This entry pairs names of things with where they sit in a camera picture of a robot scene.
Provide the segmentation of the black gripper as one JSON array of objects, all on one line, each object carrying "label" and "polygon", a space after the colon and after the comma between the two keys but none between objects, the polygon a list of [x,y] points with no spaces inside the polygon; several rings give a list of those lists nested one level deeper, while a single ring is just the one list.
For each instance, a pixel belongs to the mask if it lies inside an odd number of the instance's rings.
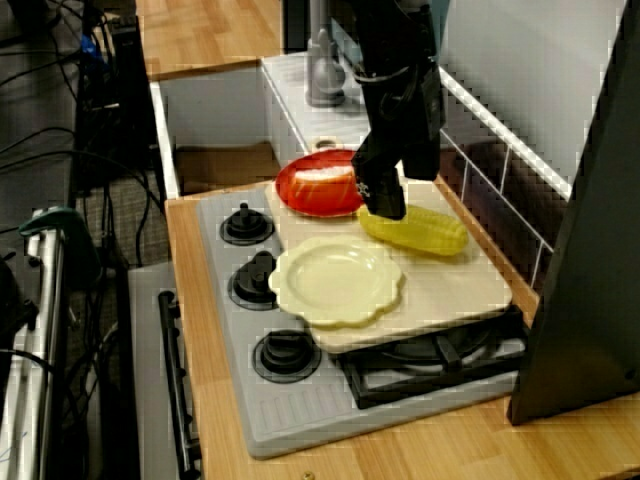
[{"label": "black gripper", "polygon": [[428,59],[387,75],[359,73],[370,132],[351,162],[368,211],[391,220],[406,215],[404,176],[433,181],[440,170],[440,130],[445,107],[440,69]]}]

